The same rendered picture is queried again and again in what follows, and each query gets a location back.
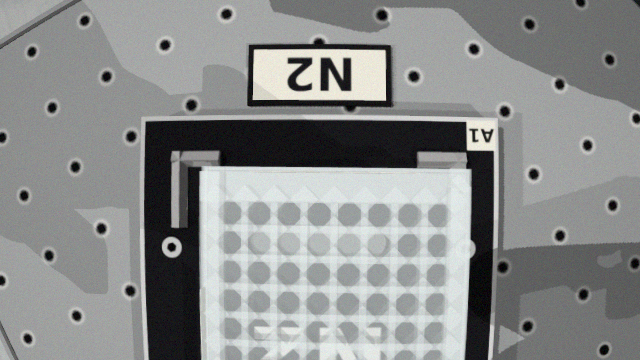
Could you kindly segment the white well plate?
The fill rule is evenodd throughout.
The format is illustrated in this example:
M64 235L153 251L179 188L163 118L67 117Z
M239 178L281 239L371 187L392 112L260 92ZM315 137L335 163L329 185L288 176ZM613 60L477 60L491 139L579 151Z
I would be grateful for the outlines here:
M201 360L465 360L471 176L202 166Z

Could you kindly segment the grey flat base plate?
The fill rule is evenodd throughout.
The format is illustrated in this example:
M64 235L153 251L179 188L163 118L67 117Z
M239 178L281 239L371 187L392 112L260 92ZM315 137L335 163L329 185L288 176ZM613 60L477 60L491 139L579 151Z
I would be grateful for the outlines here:
M391 107L247 106L249 45L391 45ZM141 117L498 118L492 360L640 360L634 0L64 0L0 39L0 340L144 360Z

